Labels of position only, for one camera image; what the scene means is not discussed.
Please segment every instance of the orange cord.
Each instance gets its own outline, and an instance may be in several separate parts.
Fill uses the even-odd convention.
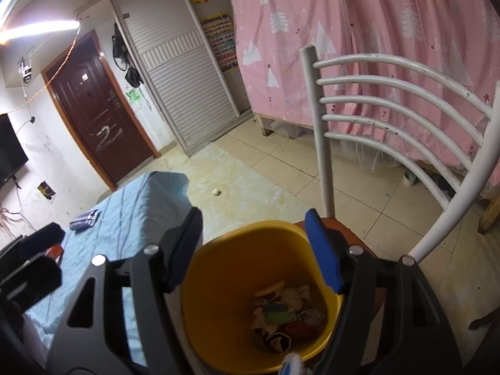
[[[59,66],[59,69],[57,69],[57,72],[54,73],[54,76],[51,77],[51,79],[45,84],[45,86],[43,86],[39,91],[37,91],[32,97],[31,99],[27,100],[22,106],[20,107],[17,107],[16,109],[14,110],[11,110],[11,111],[7,111],[6,113],[2,113],[2,114],[10,114],[10,113],[13,113],[13,112],[16,112],[17,110],[20,110],[22,109],[24,106],[30,104],[33,99],[38,96],[44,89],[47,88],[47,86],[49,84],[52,83],[52,81],[56,78],[56,76],[58,75],[58,73],[61,71],[61,69],[63,68],[63,66],[66,64],[66,62],[68,61],[69,59],[69,56],[71,55],[71,52],[73,51],[73,48],[74,46],[76,45],[77,43],[77,37],[78,37],[78,34],[80,33],[80,27],[78,27],[78,31],[77,31],[77,34],[74,36],[74,39],[73,39],[73,43],[71,44],[71,48],[69,48],[69,51],[66,55],[66,58],[64,58],[64,61],[61,63],[61,66]]]

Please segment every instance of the louvered panel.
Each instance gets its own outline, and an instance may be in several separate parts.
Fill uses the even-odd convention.
[[[147,71],[150,71],[168,60],[202,45],[203,41],[199,37],[198,31],[192,31],[167,41],[150,51],[144,52],[141,57],[146,65]]]
[[[130,15],[127,29],[140,55],[193,31],[193,17],[184,0],[117,0]]]
[[[248,101],[247,91],[245,90],[245,84],[243,83],[239,67],[226,70],[223,72],[223,75],[238,110],[243,112],[247,108],[250,108],[250,102]]]
[[[204,46],[149,74],[188,146],[236,118]]]

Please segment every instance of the blue gripper pad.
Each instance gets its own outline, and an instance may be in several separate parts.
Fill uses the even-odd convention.
[[[306,234],[311,243],[324,282],[335,293],[340,293],[344,286],[344,281],[341,277],[339,256],[328,241],[327,228],[313,208],[306,213]]]

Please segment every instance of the wooden door frame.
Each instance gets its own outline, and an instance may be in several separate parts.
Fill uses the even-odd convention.
[[[144,130],[144,128],[141,125],[141,123],[139,122],[139,120],[137,120],[135,113],[133,112],[132,108],[130,107],[127,99],[125,99],[125,96],[122,92],[122,89],[120,89],[120,86],[118,84],[116,77],[114,77],[113,71],[111,70],[108,62],[106,61],[106,57],[104,56],[103,50],[101,49],[101,45],[99,43],[99,39],[97,37],[96,31],[93,29],[88,34],[85,34],[83,37],[81,37],[77,41],[76,46],[78,46],[82,42],[86,41],[87,39],[92,40],[94,47],[96,48],[97,55],[99,56],[99,60],[101,61],[101,64],[104,68],[104,71],[106,71],[106,74],[108,75],[108,77],[111,81],[111,84],[113,85],[113,88],[117,94],[117,97],[119,98],[119,100],[122,103],[122,106],[127,111],[129,117],[131,117],[132,122],[136,126],[136,128],[139,131],[139,134],[141,135],[143,140],[146,142],[146,145],[148,146],[148,148],[151,150],[152,155],[155,158],[159,158],[161,156],[160,153],[154,147],[153,143],[151,142],[151,139],[149,138],[148,134]],[[65,49],[51,63],[49,63],[48,66],[46,66],[42,70],[42,77],[43,77],[43,81],[45,82],[45,84],[47,84],[49,81],[49,78],[47,76],[47,72],[54,65],[56,65],[59,61],[61,61],[61,59],[64,59],[66,57],[66,55],[68,54],[68,51],[69,51],[69,48]],[[69,118],[68,113],[66,112],[65,108],[63,107],[63,104],[61,103],[61,101],[59,101],[58,95],[56,94],[56,92],[54,92],[54,90],[52,89],[52,86],[50,84],[47,86],[47,91],[48,91],[49,95],[51,96],[51,99],[54,103],[54,106],[56,107],[57,112],[61,116],[61,119],[62,119],[64,125],[66,126],[67,130],[69,131],[69,133],[73,137],[74,141],[77,143],[78,148],[80,148],[83,155],[85,155],[85,157],[91,163],[92,167],[95,169],[97,174],[101,177],[101,179],[104,180],[104,183],[106,183],[106,185],[110,188],[110,190],[116,191],[117,185],[115,183],[113,183],[112,179],[109,177],[109,175],[103,169],[103,167],[99,164],[99,161],[96,159],[96,157],[93,156],[91,150],[87,147],[87,144],[85,144],[85,142],[83,141],[81,135],[79,134],[78,130],[75,128],[73,122]]]

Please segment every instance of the brown door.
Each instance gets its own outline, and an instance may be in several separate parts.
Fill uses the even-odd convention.
[[[47,71],[49,79],[62,61]],[[92,37],[74,47],[52,89],[77,135],[113,183],[153,155],[115,91]]]

